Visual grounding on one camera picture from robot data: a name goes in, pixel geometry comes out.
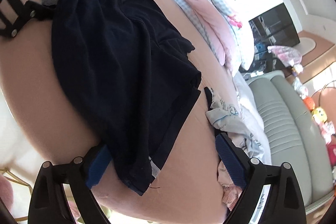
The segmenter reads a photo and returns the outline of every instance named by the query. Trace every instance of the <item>dark navy shorts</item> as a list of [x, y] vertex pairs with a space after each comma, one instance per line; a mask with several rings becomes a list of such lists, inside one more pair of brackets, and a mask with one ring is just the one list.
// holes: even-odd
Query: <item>dark navy shorts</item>
[[66, 96], [142, 195], [199, 97], [193, 45], [153, 0], [44, 3], [55, 8], [52, 57]]

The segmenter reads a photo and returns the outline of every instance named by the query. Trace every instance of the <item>black bracket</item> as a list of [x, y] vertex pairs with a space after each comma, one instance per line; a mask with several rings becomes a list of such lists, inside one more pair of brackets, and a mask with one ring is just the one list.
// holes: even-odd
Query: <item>black bracket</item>
[[31, 19], [37, 18], [44, 20], [53, 17], [53, 10], [40, 5], [36, 2], [28, 0], [25, 4], [21, 0], [7, 0], [15, 13], [18, 15], [15, 22], [12, 24], [6, 16], [0, 11], [0, 20], [5, 24], [4, 29], [0, 29], [0, 35], [13, 38], [23, 28], [23, 26]]
[[86, 224], [110, 224], [91, 190], [85, 184], [86, 169], [101, 145], [69, 164], [43, 163], [36, 179], [28, 213], [29, 224], [75, 224], [63, 184], [69, 184], [78, 210]]
[[224, 224], [248, 224], [258, 206], [264, 185], [270, 185], [270, 191], [259, 223], [306, 224], [305, 205], [299, 183], [289, 163], [272, 166], [264, 165], [256, 158], [250, 159], [224, 132], [217, 135], [216, 146], [219, 142], [233, 150], [245, 169], [248, 181]]

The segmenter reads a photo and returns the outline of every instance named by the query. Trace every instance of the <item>orange toy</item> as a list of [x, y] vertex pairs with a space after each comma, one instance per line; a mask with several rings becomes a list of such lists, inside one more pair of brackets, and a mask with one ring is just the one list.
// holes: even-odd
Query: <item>orange toy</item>
[[309, 111], [313, 111], [315, 109], [315, 102], [311, 97], [306, 97], [303, 99], [304, 104], [309, 109]]

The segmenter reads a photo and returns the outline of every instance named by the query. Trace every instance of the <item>white cloth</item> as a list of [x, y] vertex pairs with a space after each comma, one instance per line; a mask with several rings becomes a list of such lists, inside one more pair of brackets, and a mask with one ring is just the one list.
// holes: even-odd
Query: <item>white cloth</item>
[[234, 105], [227, 104], [222, 98], [209, 89], [212, 93], [211, 110], [205, 112], [209, 122], [214, 128], [230, 132], [232, 142], [242, 148], [249, 158], [257, 158], [264, 162], [264, 149], [239, 117], [239, 112]]
[[[233, 82], [236, 86], [237, 98], [240, 107], [243, 106], [253, 115], [253, 117], [258, 122], [258, 125], [262, 129], [262, 132], [264, 132], [264, 121], [257, 110], [257, 106], [254, 101], [254, 96], [249, 85], [246, 83], [246, 81], [244, 80], [243, 76], [240, 73], [237, 73], [235, 77], [233, 77]], [[243, 121], [245, 121], [246, 117], [242, 115], [242, 119]]]

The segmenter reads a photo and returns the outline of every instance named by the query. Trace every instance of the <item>sofa cushion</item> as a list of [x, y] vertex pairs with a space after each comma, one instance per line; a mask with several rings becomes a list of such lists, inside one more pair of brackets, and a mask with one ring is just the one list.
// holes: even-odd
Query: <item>sofa cushion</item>
[[292, 86], [280, 76], [271, 80], [287, 105], [301, 135], [310, 167], [312, 202], [323, 198], [333, 188], [332, 172], [326, 143], [308, 109]]
[[264, 121], [265, 133], [271, 148], [272, 164], [280, 166], [286, 161], [292, 165], [304, 204], [309, 205], [312, 202], [309, 163], [301, 135], [288, 107], [270, 80], [259, 78], [250, 84], [250, 88]]

